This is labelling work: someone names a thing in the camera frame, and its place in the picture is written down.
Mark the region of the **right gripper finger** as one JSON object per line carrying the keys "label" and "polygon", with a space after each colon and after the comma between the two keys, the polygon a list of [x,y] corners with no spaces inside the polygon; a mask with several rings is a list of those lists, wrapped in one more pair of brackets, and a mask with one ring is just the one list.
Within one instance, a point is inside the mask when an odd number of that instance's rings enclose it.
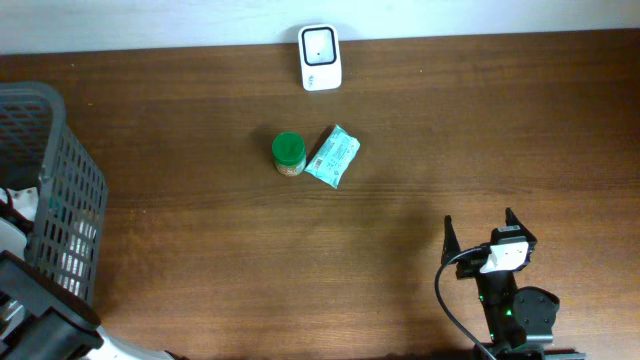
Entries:
{"label": "right gripper finger", "polygon": [[461,252],[459,242],[453,227],[452,217],[444,217],[444,241],[441,254],[441,264],[445,265]]}
{"label": "right gripper finger", "polygon": [[522,227],[522,223],[516,217],[516,215],[513,212],[513,210],[511,208],[509,208],[509,207],[507,207],[505,209],[505,224],[507,226],[519,226],[519,227]]}

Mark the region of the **mint green tissue pack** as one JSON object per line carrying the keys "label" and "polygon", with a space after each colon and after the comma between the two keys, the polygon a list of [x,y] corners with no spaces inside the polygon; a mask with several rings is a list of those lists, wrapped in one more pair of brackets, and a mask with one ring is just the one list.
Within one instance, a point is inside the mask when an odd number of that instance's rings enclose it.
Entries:
{"label": "mint green tissue pack", "polygon": [[305,172],[337,189],[359,149],[360,142],[339,125],[335,125],[306,166]]}

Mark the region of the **green lid jar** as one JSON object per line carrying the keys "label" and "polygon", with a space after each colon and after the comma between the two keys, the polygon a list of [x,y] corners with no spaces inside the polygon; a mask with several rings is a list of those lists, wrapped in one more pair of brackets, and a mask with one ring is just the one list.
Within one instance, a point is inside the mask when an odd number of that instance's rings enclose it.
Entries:
{"label": "green lid jar", "polygon": [[304,139],[294,132],[280,133],[272,142],[274,164],[284,176],[297,176],[306,166],[307,150]]}

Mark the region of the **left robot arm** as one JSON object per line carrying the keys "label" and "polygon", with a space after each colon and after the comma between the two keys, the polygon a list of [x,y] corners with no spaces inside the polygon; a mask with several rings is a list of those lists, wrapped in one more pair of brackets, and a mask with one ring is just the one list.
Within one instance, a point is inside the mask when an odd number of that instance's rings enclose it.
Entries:
{"label": "left robot arm", "polygon": [[93,309],[24,261],[26,237],[1,221],[3,359],[174,359],[110,336]]}

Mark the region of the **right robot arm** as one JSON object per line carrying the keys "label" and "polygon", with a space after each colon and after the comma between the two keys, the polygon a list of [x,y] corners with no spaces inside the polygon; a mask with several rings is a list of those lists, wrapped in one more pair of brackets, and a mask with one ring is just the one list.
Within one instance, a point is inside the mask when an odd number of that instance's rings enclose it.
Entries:
{"label": "right robot arm", "polygon": [[[555,294],[534,286],[520,287],[515,274],[526,268],[538,243],[517,218],[505,210],[505,224],[492,230],[490,240],[463,250],[452,217],[444,217],[441,265],[434,279],[437,301],[449,320],[473,343],[469,359],[585,359],[572,349],[549,350],[554,341],[553,326],[560,309]],[[456,278],[476,282],[489,330],[490,341],[481,342],[454,316],[446,305],[440,281],[444,270],[456,267]]]}

